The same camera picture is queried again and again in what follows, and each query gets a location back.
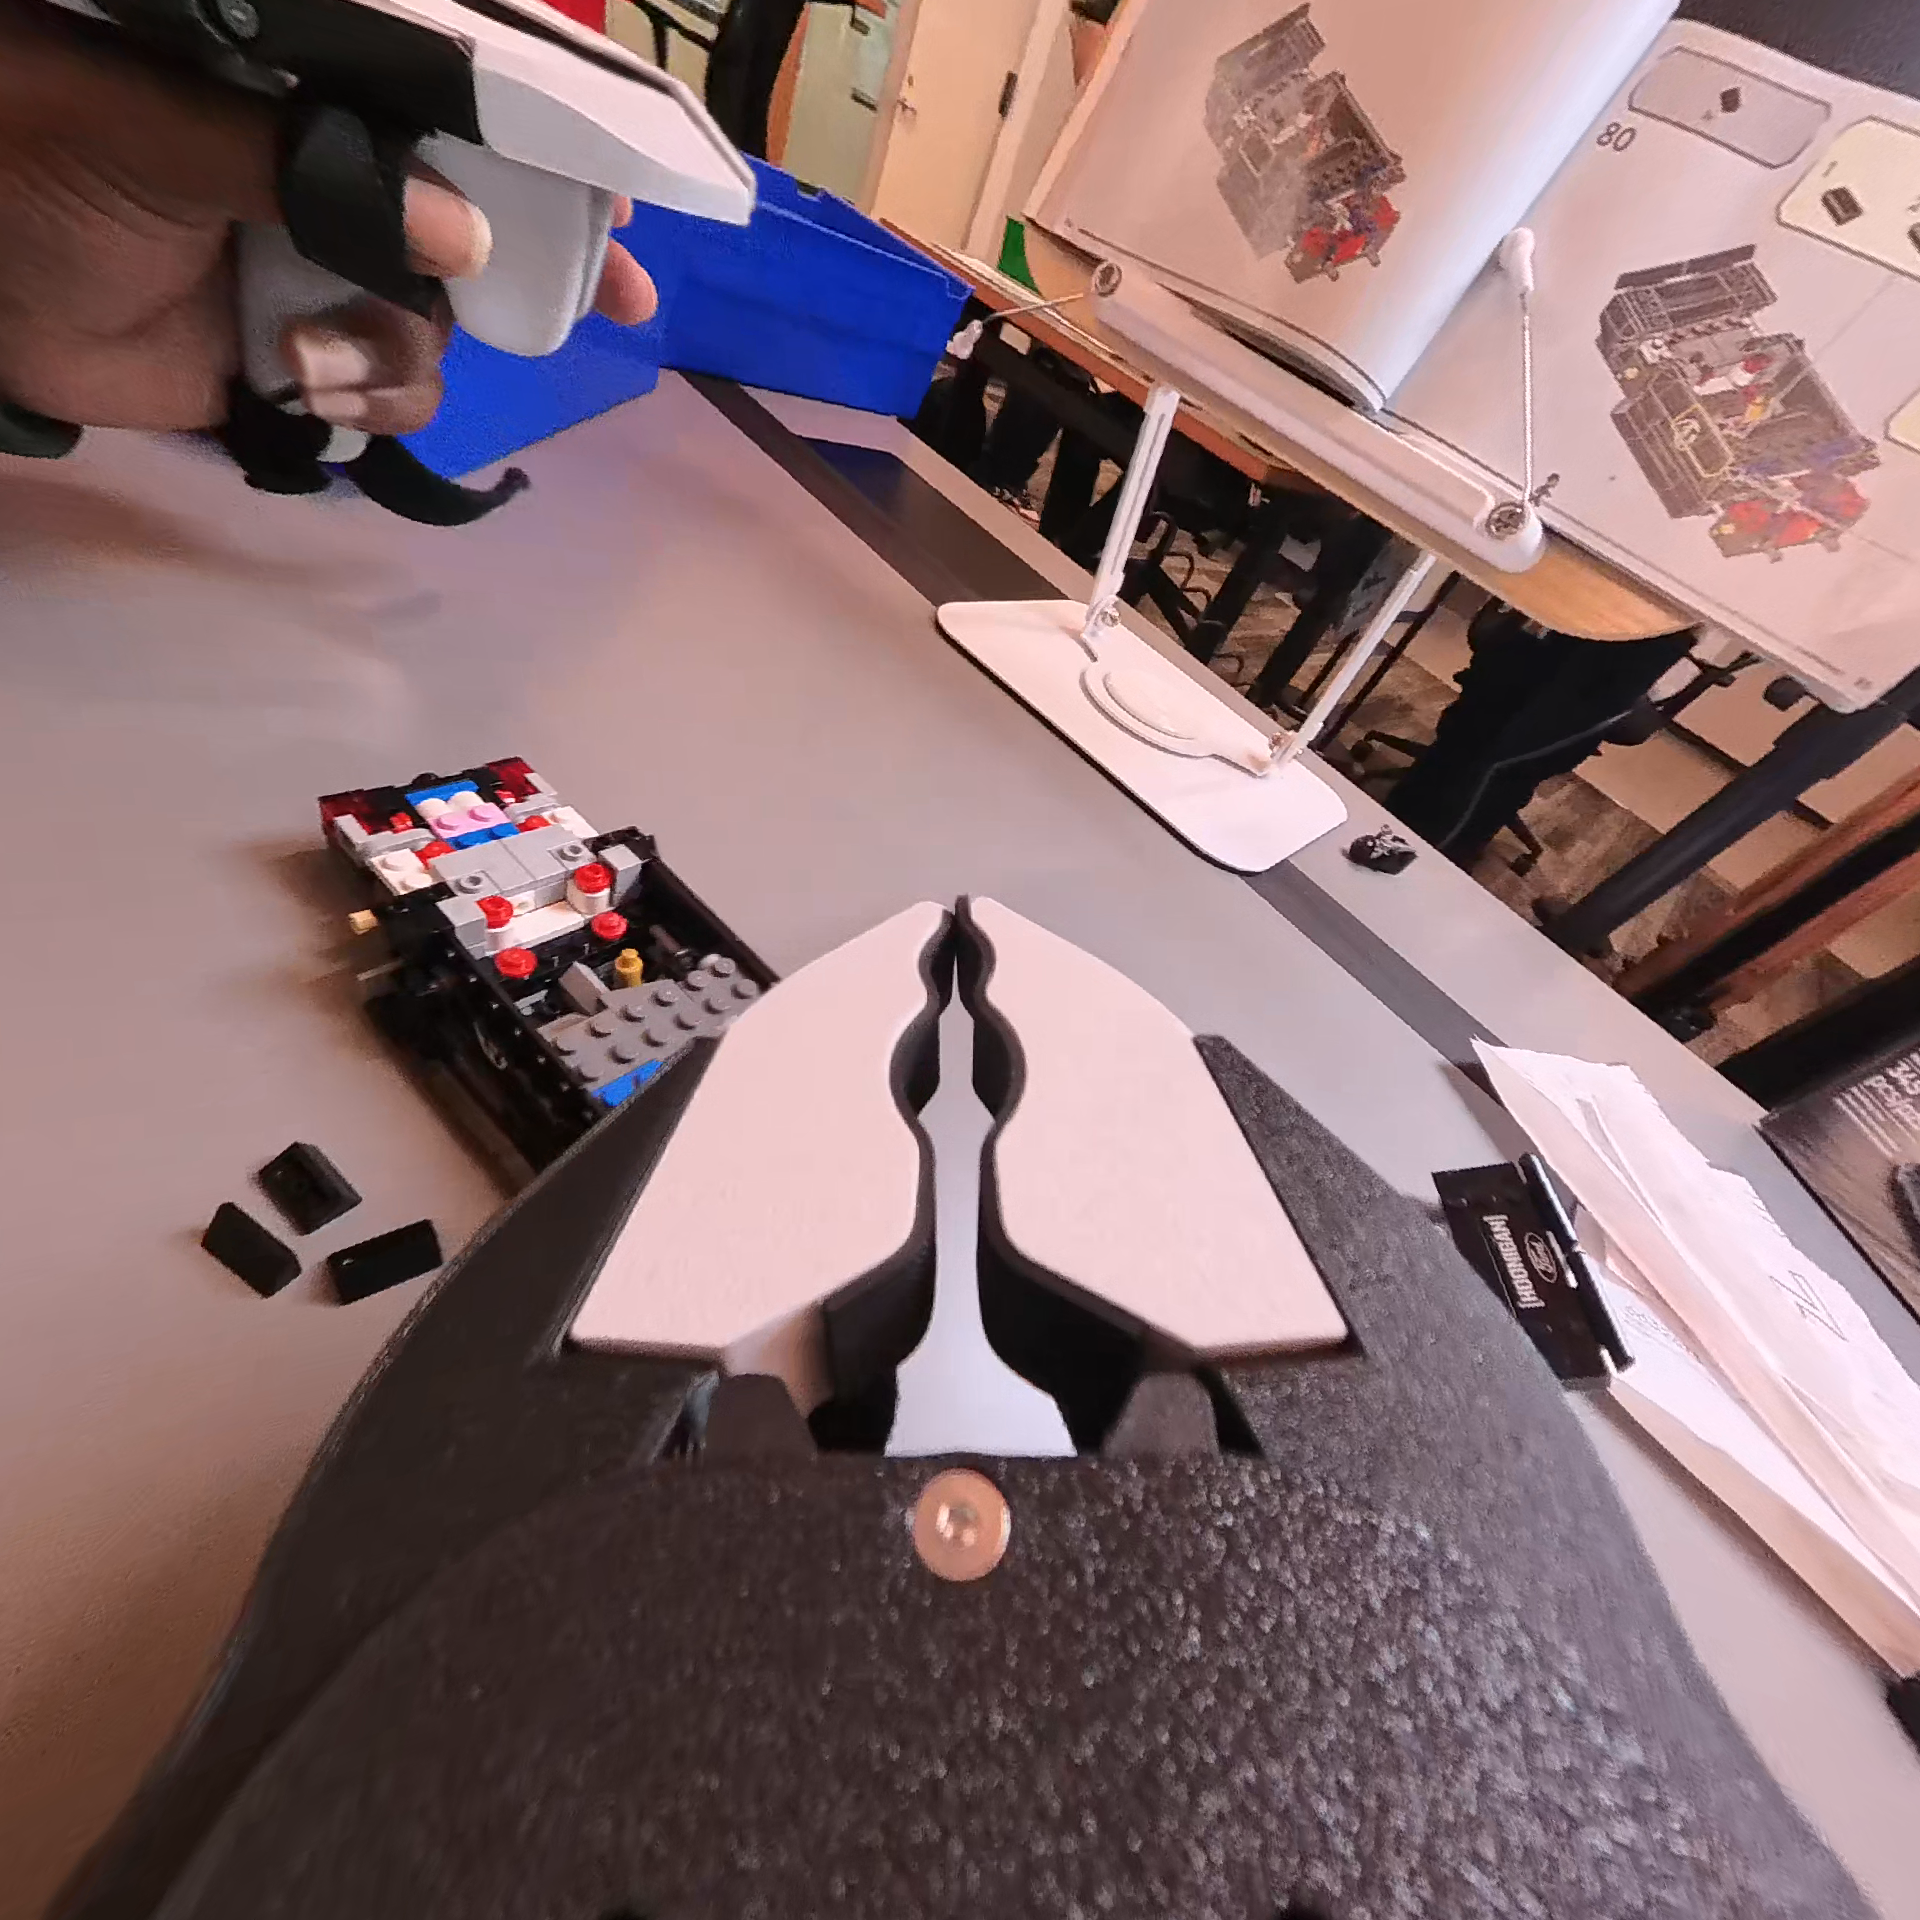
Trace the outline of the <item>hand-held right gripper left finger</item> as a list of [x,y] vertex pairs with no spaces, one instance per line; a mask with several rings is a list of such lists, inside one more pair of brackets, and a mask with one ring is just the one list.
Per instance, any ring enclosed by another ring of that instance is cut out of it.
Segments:
[[953,911],[912,903],[731,1023],[568,1337],[768,1375],[802,1417],[866,1401],[922,1344]]

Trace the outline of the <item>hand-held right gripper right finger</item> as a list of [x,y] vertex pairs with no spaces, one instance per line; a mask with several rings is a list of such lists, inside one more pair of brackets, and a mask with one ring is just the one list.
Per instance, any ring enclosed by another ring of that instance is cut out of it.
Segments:
[[1010,904],[955,908],[975,1025],[976,1273],[992,1350],[1099,1449],[1142,1379],[1322,1358],[1354,1332],[1212,1075],[1153,992]]

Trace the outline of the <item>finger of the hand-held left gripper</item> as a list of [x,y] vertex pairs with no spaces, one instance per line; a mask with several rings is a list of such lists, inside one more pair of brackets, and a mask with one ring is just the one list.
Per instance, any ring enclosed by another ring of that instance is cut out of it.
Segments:
[[671,71],[550,5],[356,6],[362,105],[699,105]]
[[753,166],[707,107],[607,37],[475,33],[474,110],[504,160],[718,224],[754,213]]

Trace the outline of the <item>lego car model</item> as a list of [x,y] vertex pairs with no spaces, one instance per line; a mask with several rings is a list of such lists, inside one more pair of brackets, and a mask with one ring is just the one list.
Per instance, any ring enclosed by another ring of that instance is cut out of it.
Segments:
[[377,1036],[522,1179],[778,983],[639,827],[594,827],[526,758],[318,799],[356,876]]

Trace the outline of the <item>black lego slope piece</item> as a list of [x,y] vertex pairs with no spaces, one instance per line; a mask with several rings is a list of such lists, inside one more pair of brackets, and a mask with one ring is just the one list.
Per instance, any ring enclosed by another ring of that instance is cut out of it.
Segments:
[[424,1279],[444,1263],[442,1237],[431,1219],[353,1240],[327,1256],[327,1283],[340,1305]]
[[300,1254],[236,1203],[215,1206],[200,1248],[264,1300],[302,1278]]
[[316,1235],[364,1205],[334,1159],[306,1140],[288,1142],[257,1172],[257,1187],[300,1237]]

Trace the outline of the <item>lego instruction booklet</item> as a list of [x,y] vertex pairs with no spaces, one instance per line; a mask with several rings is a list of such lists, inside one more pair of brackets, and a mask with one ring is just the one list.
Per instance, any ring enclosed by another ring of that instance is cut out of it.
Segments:
[[1167,371],[1516,581],[1915,671],[1915,97],[1678,5],[1127,5],[1027,214]]

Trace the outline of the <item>black stickered lego panel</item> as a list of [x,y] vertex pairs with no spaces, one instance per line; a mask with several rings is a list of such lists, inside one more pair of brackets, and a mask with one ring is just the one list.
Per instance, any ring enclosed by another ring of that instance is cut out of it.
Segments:
[[1561,1384],[1606,1390],[1634,1364],[1542,1153],[1439,1169],[1434,1187],[1459,1252]]

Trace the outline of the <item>lego set box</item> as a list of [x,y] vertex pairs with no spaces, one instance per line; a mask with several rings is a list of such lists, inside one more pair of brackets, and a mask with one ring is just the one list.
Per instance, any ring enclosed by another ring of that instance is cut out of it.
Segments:
[[1760,1136],[1918,1311],[1918,1045],[1886,1046],[1767,1113]]

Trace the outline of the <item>blue plastic bin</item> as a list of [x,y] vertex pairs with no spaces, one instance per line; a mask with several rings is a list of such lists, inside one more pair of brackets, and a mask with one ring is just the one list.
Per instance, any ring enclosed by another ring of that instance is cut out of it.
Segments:
[[446,478],[481,473],[651,393],[664,371],[908,417],[970,286],[850,204],[750,158],[744,225],[639,204],[615,240],[655,276],[659,311],[587,312],[566,345],[520,357],[454,334],[433,423],[402,443]]

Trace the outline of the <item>white book stand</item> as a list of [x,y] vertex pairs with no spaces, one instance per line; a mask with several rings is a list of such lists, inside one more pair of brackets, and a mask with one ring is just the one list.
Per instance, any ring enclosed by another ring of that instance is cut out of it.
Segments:
[[1175,381],[1148,391],[1088,597],[1080,603],[952,600],[937,608],[940,631],[1220,869],[1259,872],[1326,837],[1343,824],[1347,808],[1331,787],[1305,769],[1305,753],[1329,729],[1338,696],[1434,576],[1434,551],[1416,547],[1347,662],[1292,729],[1239,715],[1193,671],[1135,633],[1120,611],[1126,566],[1187,393],[1226,399],[1279,430],[1310,463],[1371,488],[1390,509],[1498,572],[1536,566],[1546,551],[1546,523],[1534,475],[1534,233],[1511,231],[1495,263],[1520,311],[1519,485],[1480,478],[1462,457],[1427,449],[1411,433],[1283,372],[1202,323],[1142,270],[1105,260],[1088,286],[1096,312]]

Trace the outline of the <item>white numbered paper bag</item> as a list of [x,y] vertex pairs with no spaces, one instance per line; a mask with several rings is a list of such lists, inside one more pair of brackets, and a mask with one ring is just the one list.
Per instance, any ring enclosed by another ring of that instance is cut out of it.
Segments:
[[1476,1041],[1502,1103],[1807,1472],[1915,1526],[1918,1388],[1858,1297],[1618,1062]]

